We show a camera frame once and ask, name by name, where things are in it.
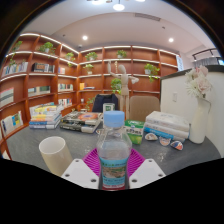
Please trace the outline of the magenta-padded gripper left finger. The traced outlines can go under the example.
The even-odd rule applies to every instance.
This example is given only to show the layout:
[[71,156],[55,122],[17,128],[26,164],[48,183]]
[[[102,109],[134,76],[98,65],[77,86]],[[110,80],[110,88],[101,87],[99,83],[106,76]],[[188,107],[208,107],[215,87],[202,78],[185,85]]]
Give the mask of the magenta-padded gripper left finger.
[[62,178],[89,189],[99,188],[100,161],[93,149],[82,159],[74,159],[62,174]]

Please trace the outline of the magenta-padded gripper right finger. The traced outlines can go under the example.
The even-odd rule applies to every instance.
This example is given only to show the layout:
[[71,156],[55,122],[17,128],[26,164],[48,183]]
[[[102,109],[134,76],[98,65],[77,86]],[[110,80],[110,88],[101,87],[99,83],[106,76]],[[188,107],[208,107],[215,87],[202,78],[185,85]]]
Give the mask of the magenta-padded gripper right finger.
[[129,188],[135,189],[165,177],[165,173],[154,159],[145,159],[138,151],[132,149],[127,162],[127,176]]

